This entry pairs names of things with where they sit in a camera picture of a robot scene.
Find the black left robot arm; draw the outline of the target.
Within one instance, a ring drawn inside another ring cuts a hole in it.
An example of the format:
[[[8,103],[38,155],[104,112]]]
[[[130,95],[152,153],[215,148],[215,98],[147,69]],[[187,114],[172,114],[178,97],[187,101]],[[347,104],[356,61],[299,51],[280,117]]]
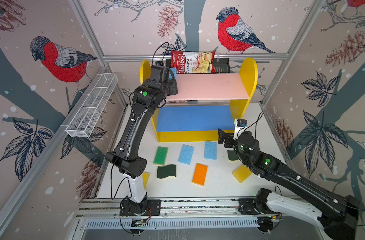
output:
[[[141,139],[155,111],[166,104],[168,96],[177,93],[177,82],[172,69],[151,66],[150,76],[129,97],[131,112],[117,146],[105,155],[105,159],[116,166],[128,180],[129,200],[135,204],[145,202],[147,197],[142,180],[147,161],[138,155]]]

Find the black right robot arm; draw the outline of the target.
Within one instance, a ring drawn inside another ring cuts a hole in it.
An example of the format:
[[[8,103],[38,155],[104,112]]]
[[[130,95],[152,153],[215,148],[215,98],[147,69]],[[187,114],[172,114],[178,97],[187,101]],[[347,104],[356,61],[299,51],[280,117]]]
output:
[[[219,144],[232,148],[253,174],[296,194],[300,201],[261,188],[254,199],[239,199],[243,215],[286,214],[323,230],[333,240],[353,240],[356,236],[359,201],[343,197],[301,177],[277,158],[261,152],[259,141],[249,131],[237,138],[218,130]]]

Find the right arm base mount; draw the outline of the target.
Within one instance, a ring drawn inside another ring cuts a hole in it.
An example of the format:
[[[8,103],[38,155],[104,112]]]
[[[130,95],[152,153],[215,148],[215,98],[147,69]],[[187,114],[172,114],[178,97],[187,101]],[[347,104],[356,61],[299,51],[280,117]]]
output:
[[[271,190],[261,188],[254,198],[238,199],[238,211],[242,215],[274,215],[275,212],[273,212],[267,205],[268,196],[271,193]]]

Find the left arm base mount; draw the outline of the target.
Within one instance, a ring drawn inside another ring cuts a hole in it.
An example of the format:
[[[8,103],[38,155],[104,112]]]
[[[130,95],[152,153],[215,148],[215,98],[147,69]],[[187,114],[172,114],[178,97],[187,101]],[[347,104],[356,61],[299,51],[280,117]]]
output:
[[[126,197],[120,203],[120,216],[159,216],[160,209],[161,200],[148,199],[147,194],[145,194],[144,199],[140,203],[135,203]]]

